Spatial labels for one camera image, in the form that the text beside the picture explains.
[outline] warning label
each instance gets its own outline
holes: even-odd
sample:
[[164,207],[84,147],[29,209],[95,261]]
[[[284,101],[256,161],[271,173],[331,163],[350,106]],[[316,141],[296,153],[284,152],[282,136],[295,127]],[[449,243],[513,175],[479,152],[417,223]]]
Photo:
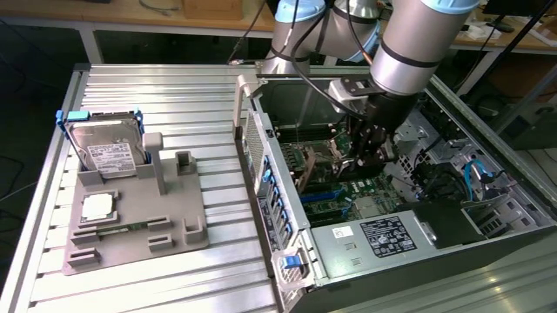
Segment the warning label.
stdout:
[[359,225],[378,258],[417,249],[398,216]]
[[128,143],[89,145],[87,150],[96,169],[101,174],[119,173],[120,171],[136,169]]

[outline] motherboard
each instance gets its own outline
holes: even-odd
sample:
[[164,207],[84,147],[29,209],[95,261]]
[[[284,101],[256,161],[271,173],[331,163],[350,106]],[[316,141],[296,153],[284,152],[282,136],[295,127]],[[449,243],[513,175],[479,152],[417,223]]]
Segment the motherboard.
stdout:
[[342,175],[354,161],[343,127],[283,133],[280,150],[312,227],[395,211],[403,199],[384,174],[359,177],[346,170]]

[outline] hard disk drive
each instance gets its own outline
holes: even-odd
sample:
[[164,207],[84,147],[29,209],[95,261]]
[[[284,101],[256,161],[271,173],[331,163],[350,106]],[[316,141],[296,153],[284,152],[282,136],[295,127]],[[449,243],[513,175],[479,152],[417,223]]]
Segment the hard disk drive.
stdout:
[[141,113],[69,112],[61,124],[81,164],[99,170],[103,178],[135,175],[136,166],[147,162],[141,143]]

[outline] table leg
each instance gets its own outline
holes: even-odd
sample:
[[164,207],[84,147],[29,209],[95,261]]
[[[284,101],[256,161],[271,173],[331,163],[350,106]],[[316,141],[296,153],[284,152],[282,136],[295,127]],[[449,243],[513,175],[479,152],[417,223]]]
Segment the table leg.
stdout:
[[84,43],[88,62],[95,64],[104,63],[103,53],[96,41],[95,28],[92,23],[83,24],[77,30],[81,36],[81,42]]
[[457,96],[465,95],[470,91],[471,87],[478,82],[479,78],[482,77],[482,75],[486,72],[486,70],[487,70],[489,66],[491,65],[491,63],[495,61],[495,59],[497,59],[498,55],[501,54],[501,52],[502,52],[502,50],[494,50],[494,51],[487,52],[487,54],[481,59],[481,61],[478,63],[478,66],[471,71],[471,74],[470,74],[469,78],[462,83],[461,88],[455,92],[455,95]]

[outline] aluminum table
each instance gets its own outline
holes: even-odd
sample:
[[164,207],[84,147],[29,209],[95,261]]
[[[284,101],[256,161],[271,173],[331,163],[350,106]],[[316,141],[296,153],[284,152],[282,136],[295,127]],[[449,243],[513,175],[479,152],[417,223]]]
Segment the aluminum table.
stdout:
[[[319,74],[366,67],[315,68]],[[0,299],[0,312],[276,312],[231,134],[234,88],[252,66],[93,65],[63,110],[139,107],[161,158],[199,161],[209,246],[73,276],[60,272],[79,160],[59,129]],[[340,312],[554,312],[557,235],[490,266]]]

